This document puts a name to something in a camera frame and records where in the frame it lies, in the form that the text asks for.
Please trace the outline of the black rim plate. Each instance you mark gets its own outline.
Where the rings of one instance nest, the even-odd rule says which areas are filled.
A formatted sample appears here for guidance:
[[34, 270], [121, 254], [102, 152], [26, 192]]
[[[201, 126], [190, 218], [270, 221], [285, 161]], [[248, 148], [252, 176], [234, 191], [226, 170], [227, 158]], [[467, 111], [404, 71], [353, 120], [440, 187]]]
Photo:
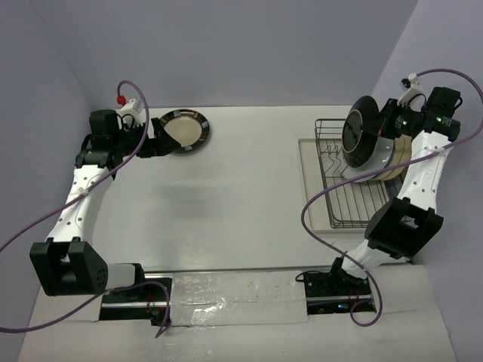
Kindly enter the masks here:
[[211, 126], [207, 118], [193, 109], [175, 109], [159, 119], [164, 130], [179, 144], [175, 155], [199, 152], [207, 143]]
[[372, 156], [377, 136], [363, 130], [379, 113], [376, 100], [371, 96], [360, 97], [349, 110], [342, 132], [343, 157], [354, 168], [361, 167]]

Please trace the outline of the black rim plate front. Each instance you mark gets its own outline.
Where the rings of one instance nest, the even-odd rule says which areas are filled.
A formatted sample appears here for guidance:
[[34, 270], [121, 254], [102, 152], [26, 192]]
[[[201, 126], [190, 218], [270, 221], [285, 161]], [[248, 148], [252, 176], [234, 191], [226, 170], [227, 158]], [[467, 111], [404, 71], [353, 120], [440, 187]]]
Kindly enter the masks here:
[[349, 110], [342, 132], [343, 157], [354, 168], [361, 167], [372, 156], [377, 136], [363, 130], [379, 113], [376, 100], [371, 96], [360, 97]]

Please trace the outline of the red and teal floral plate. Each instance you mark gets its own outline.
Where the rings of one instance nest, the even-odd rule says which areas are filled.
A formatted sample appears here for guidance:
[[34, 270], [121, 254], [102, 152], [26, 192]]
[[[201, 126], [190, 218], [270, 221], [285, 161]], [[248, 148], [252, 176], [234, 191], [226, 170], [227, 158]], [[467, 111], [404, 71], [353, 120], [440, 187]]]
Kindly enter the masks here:
[[394, 141], [379, 138], [374, 151], [368, 161], [360, 167], [350, 167], [344, 160], [341, 161], [340, 175], [344, 179], [351, 179], [371, 171], [381, 170], [391, 161], [394, 150]]

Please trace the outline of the beige bird plate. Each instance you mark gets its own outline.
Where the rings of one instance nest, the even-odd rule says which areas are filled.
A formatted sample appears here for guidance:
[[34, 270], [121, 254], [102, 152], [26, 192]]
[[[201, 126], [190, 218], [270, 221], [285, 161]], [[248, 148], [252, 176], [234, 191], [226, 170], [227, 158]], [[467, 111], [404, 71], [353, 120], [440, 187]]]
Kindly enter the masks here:
[[395, 149], [396, 164], [403, 164], [411, 159], [411, 137], [402, 135], [397, 140]]
[[405, 154], [405, 139], [404, 137], [399, 137], [394, 140], [394, 147], [392, 152], [392, 157], [390, 162], [386, 165], [385, 172], [377, 175], [374, 177], [375, 180], [378, 181], [388, 181], [394, 179], [400, 173], [399, 170], [388, 170], [389, 167], [397, 165], [403, 159], [403, 155]]

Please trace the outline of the teal scalloped plate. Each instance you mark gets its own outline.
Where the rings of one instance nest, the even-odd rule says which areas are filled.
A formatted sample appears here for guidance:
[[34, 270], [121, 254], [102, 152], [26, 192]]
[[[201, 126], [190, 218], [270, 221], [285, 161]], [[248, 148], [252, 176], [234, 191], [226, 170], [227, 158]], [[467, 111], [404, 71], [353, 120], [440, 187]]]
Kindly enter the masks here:
[[389, 167], [392, 165], [392, 162], [395, 158], [395, 148], [395, 144], [392, 144], [392, 153], [388, 157], [388, 161], [384, 164], [383, 172], [374, 177], [376, 180], [384, 181], [388, 177], [388, 175], [391, 174], [392, 171], [389, 169]]

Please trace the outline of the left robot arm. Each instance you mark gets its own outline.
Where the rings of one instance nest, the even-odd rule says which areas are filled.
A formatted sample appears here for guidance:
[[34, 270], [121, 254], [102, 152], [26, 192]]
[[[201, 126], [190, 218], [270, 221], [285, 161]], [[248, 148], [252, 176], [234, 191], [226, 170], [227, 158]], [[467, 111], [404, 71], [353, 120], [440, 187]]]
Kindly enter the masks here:
[[158, 118], [151, 120], [152, 137], [143, 134], [142, 125], [120, 125], [114, 110], [92, 112], [89, 124], [91, 132], [75, 157], [67, 207], [46, 240], [31, 246], [29, 257], [48, 296], [98, 295], [120, 288], [136, 301], [148, 290], [141, 264], [107, 263], [92, 246], [94, 227], [118, 166], [130, 154], [140, 158], [165, 156], [181, 145]]

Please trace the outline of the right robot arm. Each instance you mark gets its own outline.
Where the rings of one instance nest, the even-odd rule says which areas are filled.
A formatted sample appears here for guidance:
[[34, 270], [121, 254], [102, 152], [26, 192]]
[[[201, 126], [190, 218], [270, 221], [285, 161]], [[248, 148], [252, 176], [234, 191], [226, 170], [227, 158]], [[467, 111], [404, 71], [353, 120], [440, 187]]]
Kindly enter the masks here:
[[383, 108], [370, 96], [359, 98], [343, 126], [343, 157], [360, 168], [374, 154], [377, 141], [411, 139], [411, 164], [398, 194], [383, 205], [365, 229], [365, 239], [344, 257], [335, 259], [329, 289], [347, 293], [366, 273], [390, 260], [415, 256], [441, 229], [437, 188], [448, 158], [447, 146], [460, 133], [452, 117], [462, 105], [458, 90], [434, 87], [421, 110], [390, 99]]

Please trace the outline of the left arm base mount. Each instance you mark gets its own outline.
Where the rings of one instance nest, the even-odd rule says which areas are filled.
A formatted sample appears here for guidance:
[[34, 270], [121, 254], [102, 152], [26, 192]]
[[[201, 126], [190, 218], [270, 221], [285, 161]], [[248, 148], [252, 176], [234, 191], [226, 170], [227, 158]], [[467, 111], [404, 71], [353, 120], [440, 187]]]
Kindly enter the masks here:
[[166, 296], [162, 288], [147, 285], [113, 292], [102, 298], [100, 321], [149, 321], [160, 327], [165, 316]]

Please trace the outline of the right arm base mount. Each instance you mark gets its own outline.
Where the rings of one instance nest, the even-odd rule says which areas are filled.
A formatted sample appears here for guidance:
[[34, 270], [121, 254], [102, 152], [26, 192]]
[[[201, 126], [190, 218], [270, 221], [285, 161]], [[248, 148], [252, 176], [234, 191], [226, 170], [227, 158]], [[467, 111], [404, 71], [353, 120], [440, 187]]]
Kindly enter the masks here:
[[308, 315], [348, 314], [352, 308], [355, 313], [376, 311], [368, 280], [352, 284], [339, 277], [332, 278], [329, 272], [303, 271], [295, 281], [304, 286]]

